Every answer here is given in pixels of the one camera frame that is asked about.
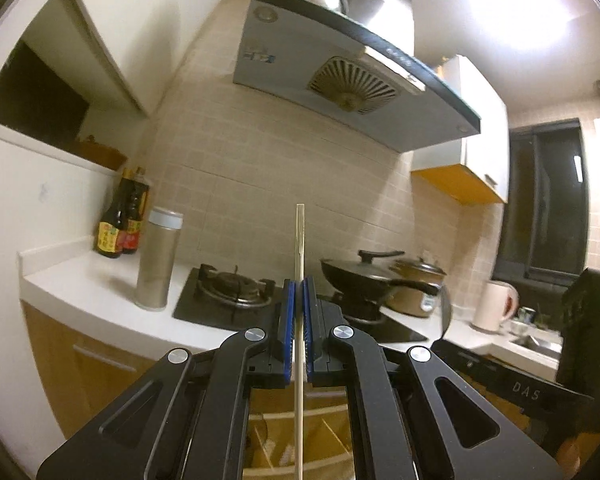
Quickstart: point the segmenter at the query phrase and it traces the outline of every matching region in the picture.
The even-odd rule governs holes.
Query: cabinet door
[[[22,307],[42,386],[66,438],[154,364]]]
[[[509,187],[509,130],[507,109],[480,71],[458,56],[460,93],[480,115],[480,135],[467,137],[464,164],[506,200]]]

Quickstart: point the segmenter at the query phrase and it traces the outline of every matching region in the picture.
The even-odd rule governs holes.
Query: wooden cabinet
[[[22,307],[42,386],[66,438],[154,364]]]
[[[416,150],[411,172],[461,203],[506,202],[509,126],[505,104],[464,56],[448,60],[438,75],[478,112],[480,135]]]

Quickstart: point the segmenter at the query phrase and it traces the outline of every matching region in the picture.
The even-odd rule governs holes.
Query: white countertop
[[[89,251],[21,278],[20,295],[44,314],[102,342],[150,359],[170,349],[193,352],[218,348],[233,332],[175,319],[171,316],[192,265],[176,263],[167,307],[160,312],[139,308],[133,301],[139,255],[109,260]],[[440,317],[418,318],[383,307],[392,319],[426,336],[423,343],[386,346],[406,351],[414,345],[430,346],[440,337]],[[555,335],[534,330],[545,339]],[[445,339],[478,354],[491,355],[543,379],[553,381],[558,361],[511,341],[511,334],[490,335],[454,319]]]

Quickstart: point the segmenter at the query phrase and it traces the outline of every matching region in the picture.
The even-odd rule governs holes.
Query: kitchen sink
[[[514,339],[512,343],[553,359],[560,359],[560,352],[562,352],[562,345],[532,335],[519,337],[518,339]]]
[[[532,335],[525,335],[514,339],[512,341],[514,345],[522,346],[523,348],[528,348],[534,352],[538,352],[539,354],[546,355],[547,357],[551,357],[556,360],[560,360],[560,352],[562,352],[562,345],[558,343],[552,343],[545,339],[540,339],[539,337],[535,337]]]

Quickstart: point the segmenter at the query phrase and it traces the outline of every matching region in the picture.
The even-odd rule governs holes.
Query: tiled wall
[[[451,273],[454,304],[474,309],[491,279],[502,227],[503,204],[464,206],[460,213]]]
[[[593,124],[593,119],[600,118],[600,99],[591,98],[517,113],[509,117],[509,126],[519,128],[573,118],[579,118],[582,126],[585,166],[589,177],[589,242],[586,267],[600,270],[600,139],[596,138]]]
[[[232,83],[248,2],[214,11],[139,149],[155,203],[185,213],[178,256],[292,276],[295,204],[304,203],[308,274],[321,277],[320,258],[354,259],[359,248],[428,251],[448,271],[461,206],[411,179],[410,153]]]

